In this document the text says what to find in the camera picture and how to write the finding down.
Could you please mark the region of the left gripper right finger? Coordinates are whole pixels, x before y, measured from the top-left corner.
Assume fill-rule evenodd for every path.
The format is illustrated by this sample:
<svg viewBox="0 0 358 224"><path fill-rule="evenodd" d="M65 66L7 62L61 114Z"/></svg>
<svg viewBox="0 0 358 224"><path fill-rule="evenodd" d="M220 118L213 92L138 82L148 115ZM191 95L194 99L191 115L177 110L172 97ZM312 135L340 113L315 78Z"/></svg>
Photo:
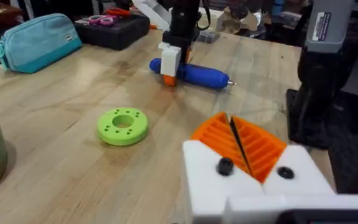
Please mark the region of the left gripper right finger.
<svg viewBox="0 0 358 224"><path fill-rule="evenodd" d="M260 182L264 192L284 195L335 194L304 147L287 144L237 116L231 118L231 125L247 171Z"/></svg>

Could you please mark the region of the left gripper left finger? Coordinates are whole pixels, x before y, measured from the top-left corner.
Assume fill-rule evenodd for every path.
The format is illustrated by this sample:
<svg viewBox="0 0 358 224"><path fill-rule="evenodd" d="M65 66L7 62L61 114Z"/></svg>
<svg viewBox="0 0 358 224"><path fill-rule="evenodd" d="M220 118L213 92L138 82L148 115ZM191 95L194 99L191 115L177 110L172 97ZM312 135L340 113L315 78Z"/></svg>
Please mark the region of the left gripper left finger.
<svg viewBox="0 0 358 224"><path fill-rule="evenodd" d="M229 198L263 194L249 175L226 113L203 122L182 144L182 152L186 223L220 223Z"/></svg>

